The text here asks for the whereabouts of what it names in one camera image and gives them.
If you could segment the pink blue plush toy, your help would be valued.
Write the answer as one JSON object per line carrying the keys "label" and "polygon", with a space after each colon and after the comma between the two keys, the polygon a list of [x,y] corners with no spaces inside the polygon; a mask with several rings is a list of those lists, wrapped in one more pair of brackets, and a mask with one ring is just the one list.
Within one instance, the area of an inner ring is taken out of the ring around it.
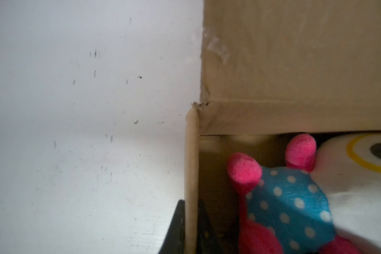
{"label": "pink blue plush toy", "polygon": [[235,153],[227,172],[239,196],[242,254],[381,254],[381,133],[320,147],[294,137],[284,167]]}

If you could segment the brown cardboard express box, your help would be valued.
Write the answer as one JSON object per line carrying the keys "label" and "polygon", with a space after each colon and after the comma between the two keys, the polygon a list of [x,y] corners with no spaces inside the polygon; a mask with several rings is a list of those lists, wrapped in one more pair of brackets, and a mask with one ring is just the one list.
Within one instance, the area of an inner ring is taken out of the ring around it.
{"label": "brown cardboard express box", "polygon": [[235,153],[284,167],[289,142],[320,147],[381,133],[381,1],[205,1],[200,101],[186,117],[185,245],[196,253],[198,200],[223,253],[238,249]]}

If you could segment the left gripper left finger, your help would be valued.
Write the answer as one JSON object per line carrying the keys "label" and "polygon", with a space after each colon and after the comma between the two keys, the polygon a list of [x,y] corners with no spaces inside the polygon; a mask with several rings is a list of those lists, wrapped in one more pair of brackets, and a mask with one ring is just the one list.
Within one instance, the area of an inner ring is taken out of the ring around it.
{"label": "left gripper left finger", "polygon": [[179,200],[159,254],[183,254],[185,245],[185,201]]}

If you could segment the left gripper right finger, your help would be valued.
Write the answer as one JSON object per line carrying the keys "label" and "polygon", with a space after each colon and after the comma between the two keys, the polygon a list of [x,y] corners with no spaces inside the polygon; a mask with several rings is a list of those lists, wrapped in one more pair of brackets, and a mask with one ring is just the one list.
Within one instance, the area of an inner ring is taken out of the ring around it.
{"label": "left gripper right finger", "polygon": [[205,204],[198,200],[197,212],[197,254],[223,254],[223,250],[215,234]]}

